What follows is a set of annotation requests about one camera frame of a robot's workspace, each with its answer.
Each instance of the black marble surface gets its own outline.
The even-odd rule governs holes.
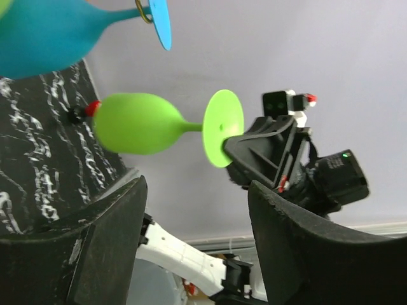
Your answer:
[[[125,167],[67,108],[97,99],[83,62],[44,76],[0,79],[0,234],[24,234],[89,204]]]

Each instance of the blue disc base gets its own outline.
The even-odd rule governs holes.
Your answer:
[[[148,5],[161,45],[169,51],[172,45],[172,34],[167,0],[149,0]]]

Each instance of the black camera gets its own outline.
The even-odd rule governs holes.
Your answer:
[[[247,189],[261,182],[283,198],[321,216],[366,198],[368,182],[354,154],[345,150],[320,158],[305,127],[305,110],[316,103],[311,94],[277,91],[263,94],[264,116],[243,135],[225,140],[233,161],[226,169],[232,182]],[[309,162],[301,163],[309,148]]]

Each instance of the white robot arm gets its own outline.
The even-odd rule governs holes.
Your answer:
[[[148,214],[136,257],[184,278],[216,304],[219,298],[233,298],[242,305],[267,304],[259,266],[209,256],[166,232]]]

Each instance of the gray wall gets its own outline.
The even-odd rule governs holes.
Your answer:
[[[133,0],[92,0],[133,8]],[[319,104],[308,126],[321,154],[351,148],[371,196],[333,216],[342,224],[407,219],[407,2],[403,0],[168,0],[174,44],[129,20],[106,31],[87,60],[101,97],[151,92],[200,121],[210,96],[240,97],[246,124],[260,95],[287,87]],[[156,156],[125,156],[149,183],[148,209],[180,238],[250,234],[246,194],[211,167],[197,134]]]

